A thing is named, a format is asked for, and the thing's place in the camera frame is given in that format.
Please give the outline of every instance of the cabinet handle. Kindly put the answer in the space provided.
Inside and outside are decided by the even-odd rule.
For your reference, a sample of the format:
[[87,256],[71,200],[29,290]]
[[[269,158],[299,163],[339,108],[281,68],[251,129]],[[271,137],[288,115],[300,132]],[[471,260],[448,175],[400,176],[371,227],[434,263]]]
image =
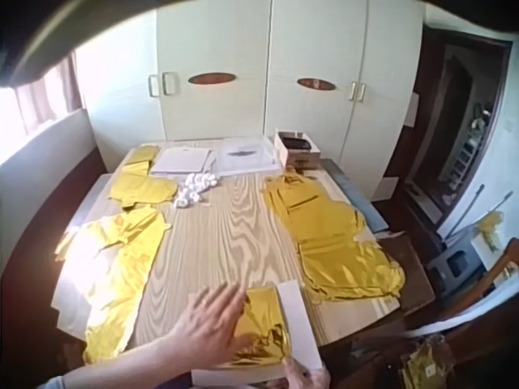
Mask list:
[[365,93],[366,93],[366,84],[362,83],[361,87],[360,87],[360,96],[358,97],[358,101],[359,102],[362,103],[364,101],[364,94]]
[[351,84],[351,93],[350,93],[350,98],[349,100],[350,101],[353,101],[354,98],[355,98],[355,91],[357,90],[357,83],[354,81],[352,84]]
[[174,93],[168,92],[168,81],[166,79],[166,76],[172,74],[172,71],[165,71],[164,73],[162,73],[162,91],[164,91],[164,96],[172,96],[176,93],[176,91]]
[[149,94],[150,97],[158,97],[159,95],[154,95],[153,94],[152,79],[156,79],[157,83],[158,83],[157,75],[149,75],[148,76],[148,94]]

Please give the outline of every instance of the curtain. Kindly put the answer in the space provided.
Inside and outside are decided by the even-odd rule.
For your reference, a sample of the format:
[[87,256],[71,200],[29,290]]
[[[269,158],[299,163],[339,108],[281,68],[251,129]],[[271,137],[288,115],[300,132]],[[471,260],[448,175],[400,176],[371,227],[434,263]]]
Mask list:
[[34,83],[15,89],[26,135],[82,107],[72,53]]

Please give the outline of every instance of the doorway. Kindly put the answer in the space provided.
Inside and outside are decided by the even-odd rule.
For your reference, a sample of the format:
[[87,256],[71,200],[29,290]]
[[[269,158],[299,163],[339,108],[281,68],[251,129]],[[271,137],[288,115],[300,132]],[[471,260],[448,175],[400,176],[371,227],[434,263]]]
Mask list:
[[436,230],[469,185],[491,138],[510,44],[433,28],[423,33],[428,63],[421,56],[414,89],[420,99],[416,151],[403,179],[413,209]]

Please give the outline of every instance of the window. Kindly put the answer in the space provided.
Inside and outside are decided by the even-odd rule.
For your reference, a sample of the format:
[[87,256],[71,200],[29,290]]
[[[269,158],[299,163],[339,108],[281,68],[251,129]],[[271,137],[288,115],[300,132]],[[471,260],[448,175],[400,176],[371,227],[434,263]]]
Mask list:
[[51,123],[81,106],[73,55],[34,83],[0,88],[0,164]]

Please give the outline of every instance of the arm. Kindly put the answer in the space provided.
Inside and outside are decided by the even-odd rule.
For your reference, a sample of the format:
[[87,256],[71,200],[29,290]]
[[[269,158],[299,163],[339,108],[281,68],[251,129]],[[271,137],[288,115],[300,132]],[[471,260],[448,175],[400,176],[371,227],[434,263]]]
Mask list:
[[65,388],[156,387],[193,369],[230,361],[234,352],[252,342],[250,336],[234,337],[245,296],[238,285],[222,285],[213,292],[205,289],[168,335],[112,360],[67,373]]

